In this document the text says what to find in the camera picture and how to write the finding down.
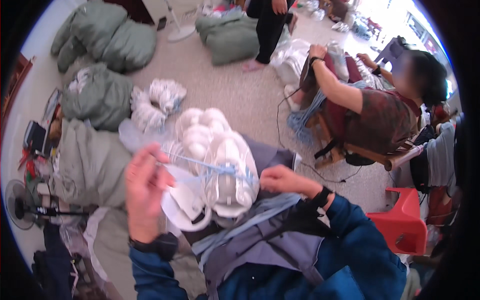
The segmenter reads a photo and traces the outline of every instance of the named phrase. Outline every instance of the blue jacket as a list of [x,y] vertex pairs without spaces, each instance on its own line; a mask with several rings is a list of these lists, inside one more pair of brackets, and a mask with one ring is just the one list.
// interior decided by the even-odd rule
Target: blue jacket
[[[219,286],[220,299],[400,299],[406,267],[361,208],[336,195],[326,214],[338,238],[325,238],[318,251],[322,284],[312,286],[300,272],[282,267],[245,264]],[[130,258],[138,300],[187,299],[168,262],[133,248]]]

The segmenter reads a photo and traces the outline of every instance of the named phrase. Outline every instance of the white fan base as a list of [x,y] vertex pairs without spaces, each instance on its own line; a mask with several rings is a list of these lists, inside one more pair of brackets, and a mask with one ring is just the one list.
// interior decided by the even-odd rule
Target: white fan base
[[185,25],[180,27],[179,29],[174,28],[172,32],[168,35],[168,41],[170,43],[176,43],[183,39],[188,38],[195,32],[195,26],[193,25]]

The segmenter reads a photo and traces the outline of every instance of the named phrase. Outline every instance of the electric fan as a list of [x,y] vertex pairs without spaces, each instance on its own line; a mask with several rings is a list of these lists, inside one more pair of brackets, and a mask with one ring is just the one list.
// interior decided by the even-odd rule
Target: electric fan
[[85,216],[83,212],[61,212],[58,206],[36,206],[33,196],[20,180],[11,180],[5,191],[7,211],[12,222],[22,230],[29,230],[40,216]]

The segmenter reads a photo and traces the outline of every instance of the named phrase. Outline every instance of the hand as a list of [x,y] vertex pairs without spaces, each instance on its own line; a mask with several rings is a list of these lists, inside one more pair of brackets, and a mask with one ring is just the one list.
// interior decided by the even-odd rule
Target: hand
[[370,59],[370,57],[368,56],[368,54],[365,54],[365,53],[358,53],[357,54],[357,57],[363,62],[363,64],[369,68],[372,68],[372,69],[376,69],[377,68],[377,64],[375,62],[373,62],[373,60]]
[[141,149],[125,169],[129,233],[142,243],[151,243],[160,234],[162,195],[167,186],[174,185],[173,177],[157,162],[168,163],[168,157],[153,143]]
[[310,51],[308,52],[308,58],[318,57],[324,59],[327,53],[327,47],[321,45],[310,45]]
[[314,197],[323,186],[313,180],[303,177],[291,169],[277,165],[266,168],[260,174],[262,190],[269,192],[296,192],[307,197]]
[[272,0],[272,9],[275,14],[287,14],[287,0]]

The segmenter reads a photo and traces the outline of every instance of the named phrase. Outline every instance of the person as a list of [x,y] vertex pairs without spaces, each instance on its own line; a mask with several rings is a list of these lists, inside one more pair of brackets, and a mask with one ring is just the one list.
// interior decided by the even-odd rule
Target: person
[[[398,58],[393,73],[376,65],[367,54],[357,54],[363,63],[374,69],[395,87],[394,91],[359,89],[341,83],[331,67],[327,49],[311,45],[304,66],[300,89],[286,86],[285,94],[293,111],[299,110],[310,91],[320,89],[326,96],[325,121],[338,140],[385,154],[395,151],[404,141],[418,133],[420,106],[439,105],[446,100],[446,70],[432,54],[405,50]],[[350,79],[358,70],[348,63]],[[307,66],[313,74],[305,74]]]
[[247,16],[258,19],[257,36],[260,51],[257,57],[244,63],[245,72],[262,69],[270,63],[270,57],[282,35],[283,26],[288,24],[293,33],[298,20],[296,13],[288,13],[295,0],[251,0],[248,3]]
[[[151,144],[140,150],[125,170],[135,290],[139,300],[187,299],[169,264],[176,249],[175,237],[158,227],[158,218],[163,214],[160,199],[175,182],[157,162],[168,163],[168,159],[157,144]],[[260,175],[260,186],[270,192],[306,195],[309,200],[297,204],[308,208],[314,216],[304,220],[306,225],[318,221],[319,207],[326,212],[330,227],[318,221],[324,226],[324,238],[319,247],[315,247],[309,265],[310,275],[316,275],[318,284],[309,283],[302,272],[279,265],[243,263],[220,277],[223,282],[216,290],[218,299],[400,298],[407,269],[388,249],[382,234],[359,206],[281,165],[265,169]],[[284,234],[276,238],[284,239],[287,233]],[[294,244],[294,251],[301,252],[305,247],[308,248],[308,244]],[[215,256],[204,270],[209,269],[209,264],[221,264],[220,261],[222,259]],[[207,272],[205,279],[209,284]],[[197,300],[207,298],[203,294]]]

